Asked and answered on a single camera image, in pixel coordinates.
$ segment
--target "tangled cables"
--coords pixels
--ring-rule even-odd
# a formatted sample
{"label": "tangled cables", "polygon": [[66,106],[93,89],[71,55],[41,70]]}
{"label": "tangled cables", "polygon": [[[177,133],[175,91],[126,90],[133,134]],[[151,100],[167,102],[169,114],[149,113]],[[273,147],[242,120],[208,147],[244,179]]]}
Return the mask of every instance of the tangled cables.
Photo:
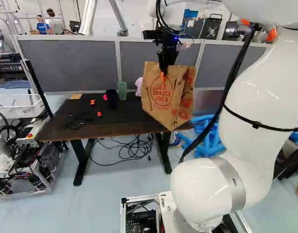
{"label": "tangled cables", "polygon": [[[112,141],[117,142],[119,144],[119,145],[113,146],[113,147],[107,147],[100,142],[100,139],[95,138],[95,142],[92,144],[92,147],[89,152],[90,160],[93,163],[100,165],[100,166],[111,166],[111,165],[115,165],[115,164],[118,164],[118,163],[121,163],[124,161],[138,160],[138,159],[144,158],[146,155],[148,155],[148,159],[151,160],[149,154],[151,153],[151,150],[152,150],[153,134],[150,134],[148,136],[148,141],[141,140],[139,138],[139,135],[137,135],[135,137],[136,138],[134,140],[132,140],[131,142],[128,142],[128,143],[123,143],[123,142],[119,142],[114,139],[111,139]],[[121,160],[117,161],[115,163],[112,163],[112,164],[100,164],[100,163],[96,162],[95,160],[93,160],[93,158],[91,156],[91,151],[97,143],[101,144],[103,147],[105,147],[107,149],[121,147],[119,150],[119,157],[121,158]],[[128,155],[129,155],[128,157],[123,157],[121,155],[121,152],[123,151],[124,148],[128,149]]]}

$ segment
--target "black cup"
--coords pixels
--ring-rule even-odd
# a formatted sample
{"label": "black cup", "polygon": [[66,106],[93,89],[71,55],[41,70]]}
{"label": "black cup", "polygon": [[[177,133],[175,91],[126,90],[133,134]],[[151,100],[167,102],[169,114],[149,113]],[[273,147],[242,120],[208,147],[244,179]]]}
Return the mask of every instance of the black cup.
{"label": "black cup", "polygon": [[108,102],[108,109],[109,110],[116,110],[118,105],[118,95],[116,90],[109,89],[106,91],[107,102]]}

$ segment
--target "person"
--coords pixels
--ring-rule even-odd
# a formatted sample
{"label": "person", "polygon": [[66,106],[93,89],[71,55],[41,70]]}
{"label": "person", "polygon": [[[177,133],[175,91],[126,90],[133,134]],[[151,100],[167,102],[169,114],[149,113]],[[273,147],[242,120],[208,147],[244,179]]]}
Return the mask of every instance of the person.
{"label": "person", "polygon": [[65,27],[62,21],[59,18],[54,18],[55,12],[51,8],[47,9],[47,13],[51,17],[49,21],[50,34],[63,34]]}
{"label": "person", "polygon": [[40,35],[46,35],[47,34],[47,31],[46,31],[46,28],[44,26],[44,22],[43,22],[43,19],[42,19],[42,15],[37,15],[37,20],[38,20],[38,23],[37,23],[37,30],[39,31],[39,34]]}

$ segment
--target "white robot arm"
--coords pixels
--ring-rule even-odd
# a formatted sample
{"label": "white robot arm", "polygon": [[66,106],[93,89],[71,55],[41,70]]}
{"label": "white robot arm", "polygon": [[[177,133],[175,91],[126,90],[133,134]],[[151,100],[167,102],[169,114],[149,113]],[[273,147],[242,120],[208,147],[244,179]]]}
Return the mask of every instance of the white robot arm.
{"label": "white robot arm", "polygon": [[[223,2],[239,17],[280,27],[272,47],[228,92],[219,119],[226,151],[181,163],[171,174],[178,210],[200,232],[210,231],[223,215],[251,207],[267,195],[276,157],[298,125],[298,0]],[[162,9],[166,15],[168,7],[164,4]]]}

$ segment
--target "circuit board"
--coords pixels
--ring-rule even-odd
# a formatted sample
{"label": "circuit board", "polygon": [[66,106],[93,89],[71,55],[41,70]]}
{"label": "circuit board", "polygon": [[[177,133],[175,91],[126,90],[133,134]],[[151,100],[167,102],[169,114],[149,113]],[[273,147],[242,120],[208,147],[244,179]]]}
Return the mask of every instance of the circuit board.
{"label": "circuit board", "polygon": [[126,217],[126,233],[157,233],[155,210],[134,212]]}

